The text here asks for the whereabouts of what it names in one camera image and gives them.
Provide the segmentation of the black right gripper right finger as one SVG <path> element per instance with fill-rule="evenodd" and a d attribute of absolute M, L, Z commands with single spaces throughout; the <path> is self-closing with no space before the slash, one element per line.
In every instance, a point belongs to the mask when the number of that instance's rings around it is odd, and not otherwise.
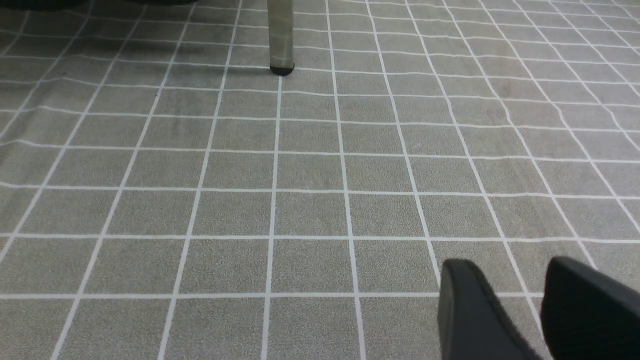
<path fill-rule="evenodd" d="M 554 360 L 640 357 L 640 294 L 571 257 L 547 266 L 541 325 Z"/>

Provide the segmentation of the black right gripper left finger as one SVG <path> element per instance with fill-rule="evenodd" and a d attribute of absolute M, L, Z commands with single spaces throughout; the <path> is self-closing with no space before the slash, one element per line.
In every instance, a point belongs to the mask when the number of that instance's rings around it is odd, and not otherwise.
<path fill-rule="evenodd" d="M 468 259 L 442 264 L 438 300 L 442 360 L 539 360 L 482 270 Z"/>

